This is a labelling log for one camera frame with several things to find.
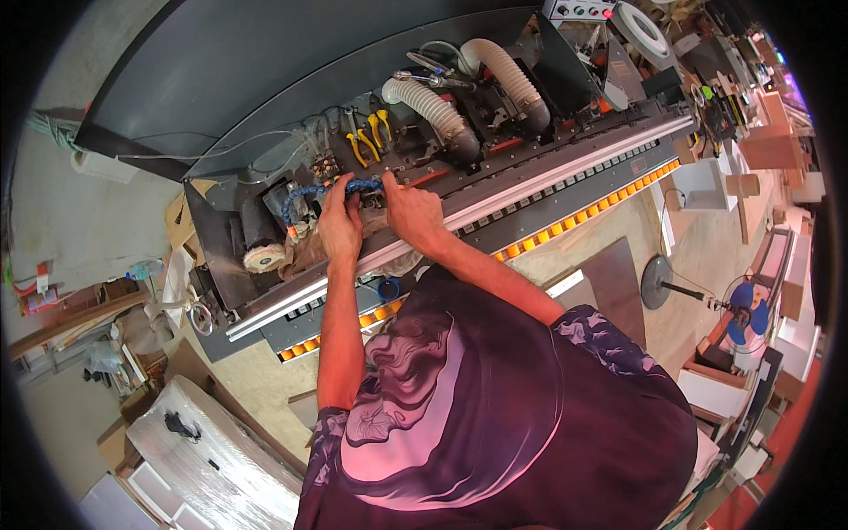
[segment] control panel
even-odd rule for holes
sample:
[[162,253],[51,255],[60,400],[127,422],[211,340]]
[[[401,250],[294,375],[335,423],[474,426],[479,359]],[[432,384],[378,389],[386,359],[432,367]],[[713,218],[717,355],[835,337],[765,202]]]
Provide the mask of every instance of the control panel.
[[605,22],[612,17],[617,0],[546,0],[542,12],[554,23],[564,20]]

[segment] pliers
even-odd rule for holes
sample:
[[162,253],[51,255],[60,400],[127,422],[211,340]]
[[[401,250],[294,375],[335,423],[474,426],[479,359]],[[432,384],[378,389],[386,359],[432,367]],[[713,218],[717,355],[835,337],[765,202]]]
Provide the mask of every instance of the pliers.
[[377,143],[377,147],[382,149],[382,141],[380,140],[380,121],[386,127],[386,136],[388,137],[388,141],[392,141],[392,129],[388,126],[388,111],[386,109],[379,109],[375,113],[371,113],[368,115],[368,123],[371,125],[371,135],[374,137],[374,142]]
[[356,159],[359,160],[362,167],[368,167],[368,162],[362,158],[362,153],[360,153],[360,142],[363,142],[368,148],[371,150],[371,153],[374,155],[374,160],[376,162],[380,161],[380,154],[377,152],[377,148],[374,147],[374,144],[371,143],[371,140],[365,135],[365,131],[356,126],[356,120],[354,119],[354,110],[350,107],[344,110],[344,113],[348,116],[348,121],[350,122],[350,130],[348,133],[348,140],[350,140],[350,147],[354,150],[354,155],[356,155]]

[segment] purple t-shirt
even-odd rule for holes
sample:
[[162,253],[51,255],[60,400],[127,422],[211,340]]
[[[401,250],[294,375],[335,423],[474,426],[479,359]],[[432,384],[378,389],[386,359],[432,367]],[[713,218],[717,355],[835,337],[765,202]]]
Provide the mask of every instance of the purple t-shirt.
[[546,327],[429,270],[326,407],[295,528],[654,528],[697,452],[674,381],[594,308]]

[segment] stand fan base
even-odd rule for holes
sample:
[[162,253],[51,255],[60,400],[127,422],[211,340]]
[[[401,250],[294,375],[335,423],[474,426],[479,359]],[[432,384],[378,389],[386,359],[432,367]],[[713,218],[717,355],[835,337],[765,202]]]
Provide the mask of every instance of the stand fan base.
[[642,304],[649,310],[658,310],[671,293],[661,285],[662,282],[672,280],[672,267],[668,264],[665,256],[657,254],[648,261],[648,265],[642,271],[642,280],[639,291],[642,295]]

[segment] man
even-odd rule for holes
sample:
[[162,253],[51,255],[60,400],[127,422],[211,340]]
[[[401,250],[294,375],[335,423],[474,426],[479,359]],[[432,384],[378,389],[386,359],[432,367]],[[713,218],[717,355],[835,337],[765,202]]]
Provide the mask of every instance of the man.
[[674,381],[594,308],[565,312],[464,244],[437,195],[390,172],[389,225],[441,266],[363,347],[349,178],[318,222],[329,258],[320,412],[295,527],[656,527],[697,450]]

